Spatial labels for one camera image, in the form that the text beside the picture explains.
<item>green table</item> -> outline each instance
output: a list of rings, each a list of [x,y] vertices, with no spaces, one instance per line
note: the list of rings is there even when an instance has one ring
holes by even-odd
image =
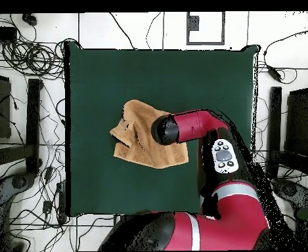
[[[71,215],[143,209],[199,213],[197,140],[187,143],[188,163],[152,169],[113,157],[116,141],[109,131],[119,123],[123,105],[137,99],[168,112],[221,110],[249,146],[257,46],[243,51],[129,51],[83,50],[70,43],[68,51],[66,206]]]

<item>red robot arm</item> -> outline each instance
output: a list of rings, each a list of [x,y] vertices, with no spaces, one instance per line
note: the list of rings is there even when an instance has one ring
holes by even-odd
[[[158,144],[202,138],[206,184],[202,214],[186,212],[131,216],[113,228],[100,251],[251,250],[267,239],[268,223],[251,173],[229,126],[209,110],[158,118],[152,125]]]

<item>white floor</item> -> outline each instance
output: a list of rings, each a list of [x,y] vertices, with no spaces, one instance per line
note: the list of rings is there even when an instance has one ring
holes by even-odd
[[[119,13],[116,18],[120,26],[127,33],[135,48],[147,49],[146,34],[152,19],[158,15],[159,12],[149,13]],[[50,43],[59,42],[66,38],[77,39],[83,48],[96,49],[96,48],[118,48],[130,49],[131,45],[118,28],[113,18],[108,13],[85,13],[85,14],[35,14],[38,20],[36,26],[37,39],[36,41]],[[191,47],[186,46],[186,12],[161,12],[157,19],[152,24],[150,33],[148,34],[148,44],[151,49],[162,48],[162,28],[164,17],[164,49],[214,49],[215,47]],[[8,14],[0,14],[0,18],[9,19]],[[27,39],[33,40],[34,30],[32,27],[22,21],[21,14],[13,14],[12,19],[21,31],[22,35]],[[225,46],[216,47],[216,49],[230,49],[240,50],[246,44],[261,45],[261,52],[259,60],[263,60],[263,51],[273,41],[287,37],[295,32],[308,30],[308,13],[306,12],[226,12],[226,30],[225,30]],[[280,41],[272,45],[267,53],[267,63],[269,65],[279,68],[300,68],[297,70],[297,79],[289,84],[280,84],[270,77],[267,73],[259,74],[259,97],[265,99],[268,104],[269,89],[272,86],[281,86],[282,97],[282,111],[286,111],[286,98],[290,91],[308,87],[308,34],[291,37],[285,41]],[[18,110],[14,109],[12,103],[11,121],[16,123],[16,127],[20,131],[22,138],[26,137],[26,81],[21,73],[13,69],[1,68],[1,66],[8,66],[6,62],[0,61],[0,75],[9,77],[12,84],[12,95],[19,99],[16,101]],[[286,73],[285,82],[290,82],[293,79],[293,70],[284,70]],[[45,90],[42,90],[42,105],[41,118],[46,117],[41,122],[41,144],[48,146],[40,146],[40,157],[46,163],[50,154],[50,159],[53,159],[56,148],[57,153],[60,155],[58,159],[60,162],[65,162],[64,152],[64,126],[60,122],[60,118],[55,112],[54,105],[65,97],[64,84],[61,79],[54,81],[44,80]],[[61,103],[59,112],[64,114],[64,103]],[[257,121],[268,117],[267,107],[261,99],[257,105]],[[284,145],[284,124],[286,114],[282,115],[283,129],[282,129],[282,144]],[[260,129],[264,129],[267,125],[267,120],[258,124]],[[8,144],[21,144],[20,138],[16,129],[12,126],[12,136],[10,139],[0,139],[0,148],[6,148]],[[261,133],[257,134],[257,149],[266,150],[267,128],[263,133],[263,145],[261,146]],[[0,166],[0,176],[11,166],[13,163]],[[61,166],[61,163],[56,160],[53,161],[53,167]],[[19,163],[11,167],[7,174],[12,174],[19,169],[24,169],[25,163]],[[283,175],[286,169],[279,171],[279,176]],[[64,179],[64,169],[61,172],[61,179]],[[52,192],[55,191],[56,183],[60,181],[59,175],[52,181],[49,188]],[[16,197],[15,201],[20,201],[23,198],[33,196],[39,191],[38,183],[36,183],[31,190],[24,192]],[[11,218],[15,218],[23,209],[33,210],[36,215],[42,213],[43,199],[38,203],[40,194],[35,197],[15,203],[12,205]],[[283,213],[292,215],[290,205],[282,200],[278,200],[278,204]],[[51,216],[51,222],[56,223],[54,216]],[[72,246],[76,245],[76,233],[78,237],[86,233],[90,229],[95,219],[99,217],[108,218],[110,220],[98,220],[95,226],[87,235],[81,238],[80,251],[96,251],[99,248],[101,241],[110,231],[113,226],[112,215],[98,216],[98,215],[84,215],[77,219],[78,228],[76,231],[75,226],[68,227],[61,239],[54,245],[52,251],[72,251]],[[294,227],[294,223],[288,219],[288,224]],[[12,233],[19,234],[24,238],[28,238],[32,244],[29,251],[42,251],[46,244],[52,240],[57,232],[54,228],[46,230],[28,230],[28,229],[41,229],[42,222],[36,220],[32,214],[18,219],[11,226],[14,230]],[[76,224],[76,219],[72,219],[71,224]]]

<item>cable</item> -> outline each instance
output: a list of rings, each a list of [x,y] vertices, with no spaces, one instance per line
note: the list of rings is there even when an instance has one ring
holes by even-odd
[[[59,100],[58,103],[56,104],[56,113],[57,113],[60,117],[65,117],[64,115],[60,114],[60,113],[59,113],[59,110],[58,110],[58,105],[59,105],[62,101],[64,101],[64,100],[65,100],[65,98],[62,98],[62,99]]]
[[[165,12],[163,12],[163,35],[162,35],[162,50],[164,50],[164,18],[165,18]]]
[[[28,252],[28,251],[29,251],[29,249],[30,249],[30,247],[31,247],[31,241],[30,241],[30,240],[28,240],[28,239],[26,239],[26,238],[18,237],[17,235],[14,235],[14,234],[12,234],[12,233],[10,233],[10,232],[9,232],[9,234],[10,234],[12,237],[14,237],[14,238],[18,238],[18,239],[27,241],[27,242],[29,243],[29,246],[28,246],[28,248],[27,248],[27,250],[26,250],[25,252]]]
[[[294,37],[294,36],[297,36],[297,35],[302,35],[304,33],[308,33],[308,30],[306,31],[301,31],[301,32],[297,32],[295,34],[292,34],[292,35],[289,35],[288,37],[285,37],[283,39],[278,39],[277,41],[273,41],[270,45],[268,45],[268,47],[266,48],[266,50],[264,51],[263,53],[263,59],[265,61],[265,64],[267,65],[266,63],[266,55],[267,55],[267,51],[268,51],[268,48],[271,46],[271,45],[274,45],[275,43],[278,43],[279,41],[284,41],[285,39],[289,39],[290,37]]]
[[[289,219],[291,219],[292,221],[294,221],[295,223],[297,223],[296,222],[296,220],[295,220],[295,218],[293,218],[293,217],[291,217],[291,216],[289,216],[289,215],[285,215],[284,213],[282,214],[284,217],[288,217]]]
[[[39,76],[48,80],[55,80],[57,78],[64,80],[62,77],[64,72],[64,43],[66,41],[73,41],[82,49],[81,45],[75,39],[67,38],[58,43],[48,43],[55,45],[55,49],[52,50],[50,47],[46,46],[46,42],[35,41],[37,31],[33,26],[35,38],[33,41],[30,41],[22,35],[13,22],[12,16],[11,22],[3,19],[1,19],[0,22],[15,27],[19,34],[16,41],[1,43],[2,51],[0,51],[0,53],[9,67],[0,66],[0,68],[13,68],[24,75]]]
[[[160,12],[157,16],[155,16],[153,19],[152,19],[152,21],[151,21],[151,23],[150,23],[150,26],[149,26],[149,29],[148,29],[148,32],[146,33],[146,45],[148,45],[148,48],[151,50],[151,48],[150,48],[150,46],[149,46],[149,44],[148,44],[148,34],[149,34],[149,31],[150,31],[150,29],[151,29],[151,25],[152,25],[152,23],[155,21],[155,19],[157,19],[157,17],[161,14],[162,12]]]
[[[71,227],[68,229],[68,231],[69,231],[70,245],[71,245],[72,251],[73,251],[73,252],[76,252],[76,251],[74,250],[74,248],[73,248],[73,245],[72,245],[72,240],[71,240]]]
[[[76,217],[76,252],[77,252],[77,217]]]
[[[267,62],[266,62],[266,55],[267,55],[268,48],[269,48],[271,45],[274,45],[275,43],[278,43],[279,41],[284,41],[285,39],[289,39],[290,37],[294,37],[294,36],[297,36],[297,35],[302,35],[302,34],[305,34],[305,33],[308,33],[308,30],[306,30],[306,31],[301,31],[301,32],[297,32],[297,33],[294,33],[294,34],[292,34],[292,35],[289,35],[288,37],[285,37],[285,38],[282,38],[282,39],[278,39],[278,40],[276,40],[276,41],[273,41],[272,43],[270,43],[270,44],[267,46],[267,48],[266,48],[265,51],[263,52],[264,63],[265,63],[265,65],[266,65],[268,71],[269,71],[270,73],[273,72],[273,73],[271,73],[271,76],[272,76],[273,78],[275,78],[278,82],[280,82],[280,83],[282,83],[282,84],[291,84],[291,83],[293,83],[293,82],[297,79],[297,70],[296,70],[295,68],[292,68],[292,69],[295,71],[296,75],[295,75],[294,79],[293,79],[291,82],[283,82],[284,78],[286,77],[286,74],[283,72],[283,73],[284,73],[284,77],[283,77],[283,78],[280,78],[280,77],[278,76],[278,73],[277,73],[276,69],[275,69],[274,67],[268,65]]]
[[[86,235],[92,230],[92,228],[94,227],[94,224],[95,224],[97,221],[99,221],[99,220],[110,221],[110,220],[112,220],[112,219],[113,219],[113,217],[110,217],[110,218],[108,218],[108,219],[104,219],[104,218],[99,217],[99,218],[95,219],[95,220],[93,221],[91,227],[88,229],[88,231],[86,231],[86,233],[82,234],[82,235],[79,237],[79,239],[78,239],[77,250],[79,251],[79,248],[80,248],[80,239],[81,239],[82,237],[86,236]]]
[[[112,18],[114,19],[115,23],[118,25],[119,29],[125,34],[125,36],[128,38],[128,41],[130,42],[130,45],[133,49],[136,49],[134,46],[133,46],[133,43],[131,42],[129,36],[124,32],[124,30],[122,29],[122,27],[119,25],[119,22],[116,20],[115,16],[110,12],[109,13]]]

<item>towel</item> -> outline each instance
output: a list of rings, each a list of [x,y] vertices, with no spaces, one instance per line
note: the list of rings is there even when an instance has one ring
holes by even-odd
[[[119,140],[115,146],[114,157],[156,169],[188,162],[186,143],[163,146],[152,138],[153,122],[167,114],[169,113],[139,100],[126,102],[122,119],[118,126],[110,131],[110,134]]]

